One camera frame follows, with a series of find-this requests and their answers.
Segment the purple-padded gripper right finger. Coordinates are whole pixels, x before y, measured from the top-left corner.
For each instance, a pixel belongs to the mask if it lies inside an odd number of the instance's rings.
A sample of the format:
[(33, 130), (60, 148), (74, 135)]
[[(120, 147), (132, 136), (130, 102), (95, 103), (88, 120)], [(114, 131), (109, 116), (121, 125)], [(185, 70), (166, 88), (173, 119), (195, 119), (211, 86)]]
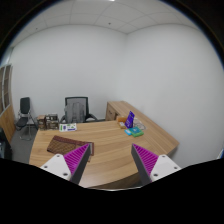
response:
[(143, 186), (180, 170), (167, 155), (158, 156), (136, 144), (132, 145), (131, 154)]

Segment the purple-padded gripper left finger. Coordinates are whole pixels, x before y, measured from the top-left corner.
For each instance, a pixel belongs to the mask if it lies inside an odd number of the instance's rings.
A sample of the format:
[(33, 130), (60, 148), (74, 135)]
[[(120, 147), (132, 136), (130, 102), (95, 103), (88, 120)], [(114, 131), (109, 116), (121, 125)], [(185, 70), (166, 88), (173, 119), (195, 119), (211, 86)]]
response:
[(85, 144), (65, 155), (54, 155), (41, 166), (41, 169), (74, 184), (79, 184), (90, 155), (90, 145)]

